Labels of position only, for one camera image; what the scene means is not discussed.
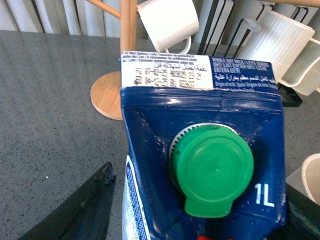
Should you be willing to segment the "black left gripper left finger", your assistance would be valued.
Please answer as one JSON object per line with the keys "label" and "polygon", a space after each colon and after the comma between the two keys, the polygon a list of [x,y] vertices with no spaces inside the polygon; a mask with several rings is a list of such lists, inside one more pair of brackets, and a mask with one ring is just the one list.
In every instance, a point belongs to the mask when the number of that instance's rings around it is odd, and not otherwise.
{"label": "black left gripper left finger", "polygon": [[104,164],[57,209],[21,240],[104,240],[107,237],[116,175]]}

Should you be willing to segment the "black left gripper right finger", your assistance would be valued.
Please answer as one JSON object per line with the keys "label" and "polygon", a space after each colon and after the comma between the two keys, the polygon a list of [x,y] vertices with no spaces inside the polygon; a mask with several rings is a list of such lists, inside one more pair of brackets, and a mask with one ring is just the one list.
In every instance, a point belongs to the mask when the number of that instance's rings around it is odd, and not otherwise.
{"label": "black left gripper right finger", "polygon": [[287,227],[290,240],[320,238],[320,206],[292,186],[287,187]]}

